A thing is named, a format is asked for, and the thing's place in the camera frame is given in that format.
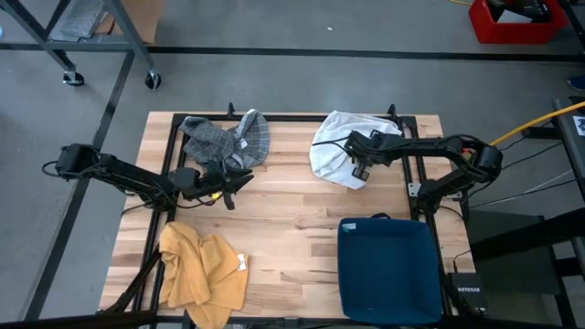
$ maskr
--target yellow towel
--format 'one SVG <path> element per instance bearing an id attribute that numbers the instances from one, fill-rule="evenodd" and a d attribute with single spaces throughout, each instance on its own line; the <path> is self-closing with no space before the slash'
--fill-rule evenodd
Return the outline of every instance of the yellow towel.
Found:
<path id="1" fill-rule="evenodd" d="M 222 237 L 199 237 L 183 223 L 168 223 L 161 232 L 160 247 L 165 279 L 160 303 L 184 306 L 193 322 L 203 329 L 223 328 L 231 310 L 244 304 L 248 281 L 239 271 L 238 252 Z"/>

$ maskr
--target cart wheel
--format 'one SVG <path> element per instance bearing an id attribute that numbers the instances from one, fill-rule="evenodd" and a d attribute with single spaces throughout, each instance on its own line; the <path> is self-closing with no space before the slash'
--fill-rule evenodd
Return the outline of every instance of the cart wheel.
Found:
<path id="1" fill-rule="evenodd" d="M 69 74 L 64 73 L 63 74 L 63 83 L 68 84 L 68 85 L 73 86 L 73 87 L 78 87 L 78 86 L 83 86 L 83 84 L 85 83 L 85 79 L 83 78 L 82 75 L 75 72 L 75 80 L 71 80 L 71 78 L 69 77 Z"/>
<path id="2" fill-rule="evenodd" d="M 146 85 L 146 87 L 148 87 L 149 90 L 157 89 L 161 85 L 161 82 L 163 82 L 163 79 L 161 78 L 160 74 L 153 72 L 146 73 L 146 79 L 144 79 L 144 84 Z"/>

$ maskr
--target wooden tabletop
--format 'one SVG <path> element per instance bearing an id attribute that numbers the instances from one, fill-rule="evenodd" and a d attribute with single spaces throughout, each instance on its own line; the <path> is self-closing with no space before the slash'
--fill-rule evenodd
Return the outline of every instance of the wooden tabletop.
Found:
<path id="1" fill-rule="evenodd" d="M 160 173 L 174 112 L 148 116 L 136 165 Z M 420 137 L 442 136 L 437 115 L 418 115 Z M 215 122 L 227 129 L 236 122 Z M 374 166 L 366 187 L 351 190 L 317 178 L 309 164 L 309 148 L 320 122 L 269 122 L 270 153 L 253 168 L 254 179 L 234 196 L 236 209 L 222 202 L 213 207 L 178 209 L 175 220 L 195 228 L 200 235 L 216 233 L 231 246 L 250 255 L 246 301 L 232 316 L 345 318 L 337 285 L 336 234 L 339 220 L 370 217 L 386 212 L 393 218 L 410 218 L 402 164 Z M 175 141 L 171 170 L 176 168 L 183 134 Z M 414 159 L 413 179 L 418 181 Z M 448 160 L 424 158 L 428 178 L 451 172 Z M 186 166 L 196 166 L 187 160 Z M 125 207 L 139 205 L 129 197 Z M 461 211 L 459 204 L 443 205 Z M 122 218 L 103 289 L 100 308 L 114 303 L 132 281 L 144 251 L 151 210 L 140 208 Z M 440 208 L 435 216 L 442 262 L 452 272 L 452 260 L 469 250 L 465 225 L 459 216 Z M 161 218 L 162 229 L 165 215 Z M 471 253 L 457 259 L 459 271 L 474 271 Z M 154 272 L 146 284 L 143 308 L 152 296 Z M 159 314 L 182 316 L 184 309 L 164 304 Z"/>

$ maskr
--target blue container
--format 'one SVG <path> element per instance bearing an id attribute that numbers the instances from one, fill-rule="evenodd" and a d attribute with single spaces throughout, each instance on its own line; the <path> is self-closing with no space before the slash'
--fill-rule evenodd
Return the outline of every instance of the blue container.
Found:
<path id="1" fill-rule="evenodd" d="M 440 321 L 437 256 L 426 224 L 342 219 L 337 257 L 341 304 L 350 319 L 406 325 Z"/>

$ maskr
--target checkered cloth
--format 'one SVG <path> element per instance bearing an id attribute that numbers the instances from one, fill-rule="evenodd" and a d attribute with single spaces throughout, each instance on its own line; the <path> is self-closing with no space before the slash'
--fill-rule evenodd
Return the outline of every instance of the checkered cloth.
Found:
<path id="1" fill-rule="evenodd" d="M 243 116 L 238 126 L 227 131 L 200 117 L 186 117 L 179 129 L 191 136 L 183 151 L 200 165 L 225 159 L 230 167 L 252 168 L 268 156 L 268 123 L 253 109 Z"/>

